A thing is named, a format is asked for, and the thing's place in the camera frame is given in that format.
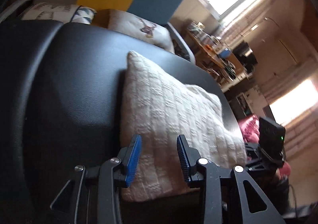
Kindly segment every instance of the metal screw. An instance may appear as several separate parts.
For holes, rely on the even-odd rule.
[[[243,167],[241,167],[241,166],[235,166],[234,167],[234,170],[236,171],[236,172],[239,172],[239,173],[241,173],[241,172],[243,172]]]
[[[82,165],[77,165],[77,166],[74,168],[74,170],[75,170],[76,172],[81,172],[81,171],[83,171],[83,169],[84,169],[84,167],[83,167]]]
[[[198,160],[198,162],[201,164],[201,165],[206,165],[206,164],[208,164],[209,162],[208,162],[208,160],[206,159],[206,158],[200,158],[199,160]]]
[[[120,162],[120,159],[117,158],[117,157],[113,157],[113,158],[110,159],[110,163],[112,163],[112,164],[117,164],[119,162]]]

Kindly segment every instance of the pink fabric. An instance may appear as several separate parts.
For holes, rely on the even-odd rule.
[[[260,122],[257,115],[248,116],[238,121],[244,142],[258,143],[260,140]],[[291,172],[290,165],[285,162],[283,167],[279,169],[280,176],[289,176]]]
[[[288,162],[284,162],[284,165],[282,168],[279,169],[280,177],[282,178],[283,176],[290,176],[290,173],[292,171],[292,168],[288,164]]]
[[[248,116],[238,121],[244,142],[258,143],[260,122],[257,115]]]

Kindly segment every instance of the deer print cushion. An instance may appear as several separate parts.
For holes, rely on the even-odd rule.
[[[58,20],[63,23],[91,24],[95,13],[96,11],[92,8],[75,4],[37,3],[23,15],[22,20]]]
[[[134,14],[111,9],[108,29],[141,39],[175,53],[169,31],[166,28]]]

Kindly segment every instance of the cushion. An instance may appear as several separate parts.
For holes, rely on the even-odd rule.
[[[52,5],[37,3],[28,10],[22,20],[58,20],[63,23],[80,22],[91,24],[96,11],[79,5]]]
[[[108,29],[138,38],[173,54],[175,53],[169,31],[166,28],[134,14],[111,9]]]
[[[140,134],[143,145],[135,179],[122,190],[124,200],[141,202],[191,191],[177,154],[179,134],[219,166],[245,165],[243,139],[225,129],[216,95],[179,82],[136,52],[129,52],[127,60],[120,143],[128,146],[133,134]]]
[[[107,28],[109,24],[109,9],[97,11],[92,21],[92,25]]]
[[[260,122],[257,115],[253,114],[238,121],[244,142],[258,143],[260,137]]]

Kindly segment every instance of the blue container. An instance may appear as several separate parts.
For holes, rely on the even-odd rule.
[[[232,53],[232,51],[230,49],[226,48],[221,53],[219,53],[217,56],[219,58],[228,58],[231,53]]]

